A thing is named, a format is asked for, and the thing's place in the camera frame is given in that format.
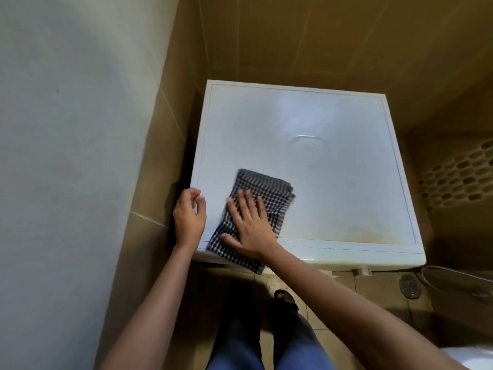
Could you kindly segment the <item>round metal floor drain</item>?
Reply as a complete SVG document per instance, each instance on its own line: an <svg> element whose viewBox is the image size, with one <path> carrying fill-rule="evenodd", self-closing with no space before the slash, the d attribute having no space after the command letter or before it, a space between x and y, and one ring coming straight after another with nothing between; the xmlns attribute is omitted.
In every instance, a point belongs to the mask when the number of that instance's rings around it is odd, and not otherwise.
<svg viewBox="0 0 493 370"><path fill-rule="evenodd" d="M405 273L403 274L398 282L400 292L402 295L410 300L420 298L422 294L422 289L418 279L415 274Z"/></svg>

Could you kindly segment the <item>person's right hand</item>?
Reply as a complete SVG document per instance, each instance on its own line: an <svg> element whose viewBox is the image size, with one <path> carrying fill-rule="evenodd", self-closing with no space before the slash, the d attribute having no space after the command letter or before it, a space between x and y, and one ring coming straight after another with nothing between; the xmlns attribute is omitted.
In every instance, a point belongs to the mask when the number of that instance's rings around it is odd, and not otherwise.
<svg viewBox="0 0 493 370"><path fill-rule="evenodd" d="M235 202L232 198L228 198L226 207L237 229L237 240L239 240L245 248L244 254L242 255L266 263L267 257L272 250L279 248L280 245L277 242L277 238L270 223L264 223L257 217L256 198L253 196L251 190L249 191L251 194L250 210L252 214L252 224L236 224L236 211L239 209L238 201Z"/></svg>

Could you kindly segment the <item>black white checkered cloth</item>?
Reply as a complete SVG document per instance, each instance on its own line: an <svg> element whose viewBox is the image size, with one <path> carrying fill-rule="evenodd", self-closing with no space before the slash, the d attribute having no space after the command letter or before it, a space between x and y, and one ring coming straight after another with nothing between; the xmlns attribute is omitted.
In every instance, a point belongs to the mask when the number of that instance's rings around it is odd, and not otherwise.
<svg viewBox="0 0 493 370"><path fill-rule="evenodd" d="M262 197L268 222L275 236L278 238L286 213L295 198L293 186L289 182L281 179L257 173L252 170L239 169L230 194L230 197L236 205L238 204L237 191L239 189L244 191L248 189L251 190L254 198L257 198L258 196ZM213 232L213 235L206 246L206 250L218 255L226 261L261 275L266 267L265 264L261 261L242 255L233 248L227 246L221 240L221 236L224 233L231 235L235 240L239 240L237 228L227 207L224 208L220 222Z"/></svg>

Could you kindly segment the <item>person's right forearm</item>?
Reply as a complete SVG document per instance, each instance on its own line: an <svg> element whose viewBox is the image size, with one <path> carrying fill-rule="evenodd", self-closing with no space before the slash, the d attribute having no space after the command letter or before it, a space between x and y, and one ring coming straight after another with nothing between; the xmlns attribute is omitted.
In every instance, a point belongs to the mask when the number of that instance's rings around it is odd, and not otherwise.
<svg viewBox="0 0 493 370"><path fill-rule="evenodd" d="M390 312L298 259L276 241L262 261L372 370L468 370Z"/></svg>

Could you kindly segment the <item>brown perforated laundry basket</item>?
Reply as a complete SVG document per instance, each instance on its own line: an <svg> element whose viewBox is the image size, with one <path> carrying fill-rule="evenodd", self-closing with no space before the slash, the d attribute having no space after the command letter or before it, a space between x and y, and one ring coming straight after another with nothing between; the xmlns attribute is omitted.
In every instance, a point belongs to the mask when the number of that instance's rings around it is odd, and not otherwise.
<svg viewBox="0 0 493 370"><path fill-rule="evenodd" d="M493 197L493 139L420 174L426 211L437 211Z"/></svg>

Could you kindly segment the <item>person's left hand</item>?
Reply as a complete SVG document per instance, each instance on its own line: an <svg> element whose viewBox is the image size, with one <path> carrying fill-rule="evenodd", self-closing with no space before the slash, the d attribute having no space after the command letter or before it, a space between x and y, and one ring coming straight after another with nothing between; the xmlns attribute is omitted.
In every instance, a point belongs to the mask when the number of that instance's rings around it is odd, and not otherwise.
<svg viewBox="0 0 493 370"><path fill-rule="evenodd" d="M200 189L188 188L182 191L173 210L175 221L176 246L186 249L192 255L197 250L204 229L196 223L196 198Z"/></svg>

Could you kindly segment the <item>person's dark sandal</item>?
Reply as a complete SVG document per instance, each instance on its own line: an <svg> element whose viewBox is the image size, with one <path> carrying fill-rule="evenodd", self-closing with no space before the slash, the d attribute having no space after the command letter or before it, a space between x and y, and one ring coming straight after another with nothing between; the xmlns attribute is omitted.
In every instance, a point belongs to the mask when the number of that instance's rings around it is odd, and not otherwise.
<svg viewBox="0 0 493 370"><path fill-rule="evenodd" d="M291 310L294 310L296 312L299 311L295 299L286 290L282 290L282 289L276 290L273 295L273 302L277 303L278 305L280 304L281 306L284 306Z"/></svg>

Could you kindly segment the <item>person's blue jeans legs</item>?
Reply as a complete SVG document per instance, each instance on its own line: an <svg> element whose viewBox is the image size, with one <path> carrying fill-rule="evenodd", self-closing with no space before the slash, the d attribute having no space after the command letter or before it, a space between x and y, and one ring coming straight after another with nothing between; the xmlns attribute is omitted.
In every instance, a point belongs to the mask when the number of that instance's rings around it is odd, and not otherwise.
<svg viewBox="0 0 493 370"><path fill-rule="evenodd" d="M336 370L300 309L273 302L274 292L257 301L251 283L230 289L206 370Z"/></svg>

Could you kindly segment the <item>white washing machine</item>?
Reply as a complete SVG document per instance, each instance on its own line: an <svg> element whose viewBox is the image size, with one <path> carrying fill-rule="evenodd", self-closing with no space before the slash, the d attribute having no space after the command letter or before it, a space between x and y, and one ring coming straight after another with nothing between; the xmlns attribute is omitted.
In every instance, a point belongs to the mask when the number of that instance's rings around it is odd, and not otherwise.
<svg viewBox="0 0 493 370"><path fill-rule="evenodd" d="M206 250L241 168L295 198L279 243L332 271L426 264L385 94L208 80L190 185L206 199L195 261L249 272Z"/></svg>

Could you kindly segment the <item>white object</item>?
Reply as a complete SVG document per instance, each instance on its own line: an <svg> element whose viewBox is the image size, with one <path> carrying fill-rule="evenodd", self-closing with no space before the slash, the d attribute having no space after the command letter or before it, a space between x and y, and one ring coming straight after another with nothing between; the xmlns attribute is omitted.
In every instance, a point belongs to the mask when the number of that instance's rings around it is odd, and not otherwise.
<svg viewBox="0 0 493 370"><path fill-rule="evenodd" d="M493 347L446 347L441 350L469 370L493 370Z"/></svg>

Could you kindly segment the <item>person's left forearm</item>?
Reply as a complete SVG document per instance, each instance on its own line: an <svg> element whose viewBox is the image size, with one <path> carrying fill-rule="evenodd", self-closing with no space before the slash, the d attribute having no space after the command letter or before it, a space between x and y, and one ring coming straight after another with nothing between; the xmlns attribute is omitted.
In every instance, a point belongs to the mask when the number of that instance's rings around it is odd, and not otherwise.
<svg viewBox="0 0 493 370"><path fill-rule="evenodd" d="M100 370L162 370L198 244L187 241L175 245L147 297L102 361Z"/></svg>

